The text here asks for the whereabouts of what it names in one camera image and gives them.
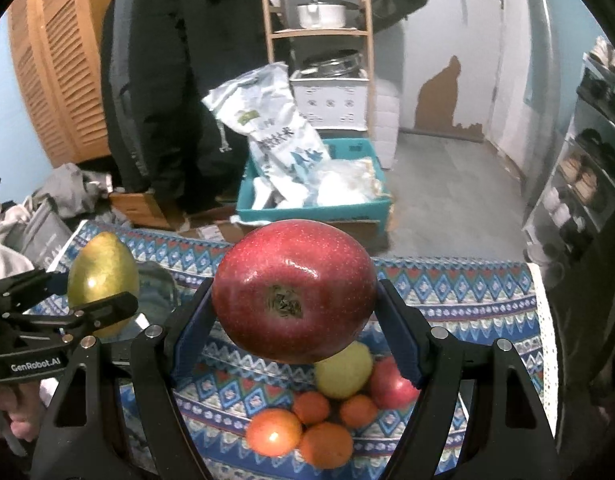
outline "apple stem cavity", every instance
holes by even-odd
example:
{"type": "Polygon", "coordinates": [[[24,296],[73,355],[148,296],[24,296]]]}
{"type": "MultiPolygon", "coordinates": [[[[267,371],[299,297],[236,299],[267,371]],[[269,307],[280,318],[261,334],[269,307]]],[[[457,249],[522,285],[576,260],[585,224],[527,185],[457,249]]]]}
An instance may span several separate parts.
{"type": "Polygon", "coordinates": [[[280,317],[296,319],[303,317],[299,295],[286,286],[272,285],[268,296],[268,308],[280,317]]]}

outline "red apple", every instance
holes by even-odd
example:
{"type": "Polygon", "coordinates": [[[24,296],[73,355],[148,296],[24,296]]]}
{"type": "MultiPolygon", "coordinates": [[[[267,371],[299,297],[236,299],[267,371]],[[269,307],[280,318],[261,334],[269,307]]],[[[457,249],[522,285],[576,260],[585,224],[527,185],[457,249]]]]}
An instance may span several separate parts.
{"type": "Polygon", "coordinates": [[[419,390],[401,377],[393,356],[378,361],[369,378],[372,400],[382,410],[404,408],[419,397],[419,390]]]}
{"type": "Polygon", "coordinates": [[[374,310],[377,275],[365,249],[321,222],[283,220],[223,257],[212,303],[242,349],[274,361],[326,359],[356,339],[374,310]]]}

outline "hand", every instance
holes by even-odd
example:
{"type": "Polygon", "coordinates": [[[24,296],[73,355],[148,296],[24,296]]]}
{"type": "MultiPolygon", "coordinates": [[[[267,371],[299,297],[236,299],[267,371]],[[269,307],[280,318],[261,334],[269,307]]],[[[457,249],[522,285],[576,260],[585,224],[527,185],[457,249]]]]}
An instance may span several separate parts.
{"type": "Polygon", "coordinates": [[[21,383],[14,387],[0,384],[0,410],[7,412],[14,436],[28,442],[39,435],[44,407],[39,398],[40,383],[21,383]]]}

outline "patterned tablecloth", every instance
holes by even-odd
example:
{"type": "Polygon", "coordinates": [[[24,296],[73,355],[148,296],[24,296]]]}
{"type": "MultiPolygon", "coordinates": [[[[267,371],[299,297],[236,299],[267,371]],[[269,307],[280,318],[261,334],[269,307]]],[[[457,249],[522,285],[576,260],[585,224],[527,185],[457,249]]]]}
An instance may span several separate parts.
{"type": "MultiPolygon", "coordinates": [[[[183,301],[191,297],[204,278],[214,275],[230,248],[225,243],[85,222],[57,259],[57,269],[69,269],[78,251],[101,231],[115,232],[137,260],[154,261],[169,270],[183,301]]],[[[491,344],[498,337],[511,340],[543,400],[554,431],[556,349],[540,274],[534,268],[523,263],[463,258],[374,261],[378,277],[392,280],[405,302],[420,309],[431,325],[444,326],[462,340],[481,344],[491,344]],[[547,335],[546,342],[542,342],[542,335],[547,335]]],[[[53,296],[34,310],[65,313],[67,300],[53,296]]],[[[389,352],[374,317],[359,339],[375,356],[389,352]]],[[[247,354],[230,341],[217,323],[198,355],[196,370],[178,385],[175,396],[201,456],[217,479],[376,480],[395,449],[413,406],[384,410],[374,423],[356,431],[354,457],[338,470],[315,470],[298,451],[280,458],[265,458],[248,448],[243,435],[253,415],[269,406],[290,406],[294,395],[310,389],[314,389],[311,366],[289,366],[247,354]]],[[[140,465],[154,470],[131,386],[121,388],[121,398],[135,458],[140,465]]],[[[466,426],[462,404],[457,402],[438,471],[456,465],[466,426]]]]}

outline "white lace trim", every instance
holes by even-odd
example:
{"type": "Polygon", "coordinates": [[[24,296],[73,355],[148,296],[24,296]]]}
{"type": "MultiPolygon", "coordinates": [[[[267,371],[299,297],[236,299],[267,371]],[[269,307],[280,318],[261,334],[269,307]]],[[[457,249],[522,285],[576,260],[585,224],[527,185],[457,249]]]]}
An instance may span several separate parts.
{"type": "Polygon", "coordinates": [[[532,273],[534,292],[537,297],[537,314],[543,343],[543,409],[547,421],[556,435],[556,421],[558,419],[558,360],[556,356],[556,336],[554,321],[547,303],[547,295],[543,286],[540,267],[537,264],[527,264],[532,273]]]}

